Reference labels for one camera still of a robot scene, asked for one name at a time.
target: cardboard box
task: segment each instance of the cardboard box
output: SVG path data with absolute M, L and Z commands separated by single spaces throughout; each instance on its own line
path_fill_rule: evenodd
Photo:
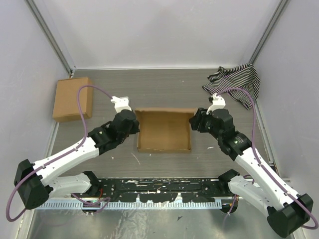
M 83 85 L 91 85 L 88 77 L 59 80 L 56 86 L 53 119 L 57 122 L 80 120 L 76 95 Z M 80 92 L 80 106 L 85 119 L 92 117 L 93 88 L 85 87 Z
M 197 109 L 137 108 L 140 122 L 138 151 L 148 153 L 190 153 L 191 137 L 188 120 Z

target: striped cloth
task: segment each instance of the striped cloth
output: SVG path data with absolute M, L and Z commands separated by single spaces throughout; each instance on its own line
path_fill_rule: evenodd
M 230 87 L 239 87 L 249 92 L 254 102 L 258 98 L 260 79 L 251 64 L 243 64 L 232 69 L 218 68 L 218 72 L 208 77 L 210 83 L 203 85 L 203 89 L 214 94 Z M 240 101 L 248 110 L 252 108 L 249 98 L 241 91 L 227 92 L 231 98 Z

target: open cardboard box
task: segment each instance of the open cardboard box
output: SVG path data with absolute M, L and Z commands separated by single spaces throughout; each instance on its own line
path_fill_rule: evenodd
M 190 153 L 188 120 L 195 108 L 136 108 L 140 122 L 138 151 L 148 153 Z

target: black and white striped fabric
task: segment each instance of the black and white striped fabric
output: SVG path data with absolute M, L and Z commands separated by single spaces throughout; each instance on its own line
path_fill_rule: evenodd
M 208 77 L 210 83 L 203 89 L 211 94 L 219 93 L 231 87 L 239 87 L 249 92 L 254 102 L 258 98 L 260 79 L 251 64 L 243 64 L 232 69 L 218 68 L 218 72 Z M 248 110 L 252 108 L 249 98 L 241 91 L 232 90 L 227 93 L 236 101 L 240 101 Z

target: scratch mark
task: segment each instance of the scratch mark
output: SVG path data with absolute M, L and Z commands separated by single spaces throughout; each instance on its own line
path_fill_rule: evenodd
M 140 162 L 139 162 L 139 160 L 138 160 L 138 158 L 136 158 L 136 156 L 133 154 L 133 153 L 131 153 L 133 156 L 134 156 L 134 158 L 137 160 L 137 162 L 139 163 L 139 165 L 141 165 L 140 164 Z

